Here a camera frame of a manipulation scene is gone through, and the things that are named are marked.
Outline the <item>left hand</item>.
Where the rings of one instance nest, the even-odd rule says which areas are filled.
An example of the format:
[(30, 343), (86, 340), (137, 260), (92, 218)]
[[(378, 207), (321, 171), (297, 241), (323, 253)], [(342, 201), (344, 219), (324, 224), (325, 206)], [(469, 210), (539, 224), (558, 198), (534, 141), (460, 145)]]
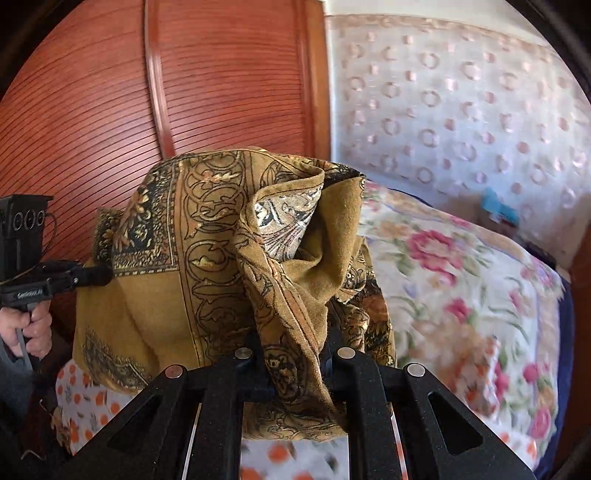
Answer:
[(40, 302), (31, 313), (8, 307), (1, 309), (1, 339), (16, 357), (23, 356), (23, 349), (17, 335), (18, 330), (21, 330), (27, 339), (28, 354), (43, 359), (50, 352), (52, 347), (50, 304), (50, 300)]

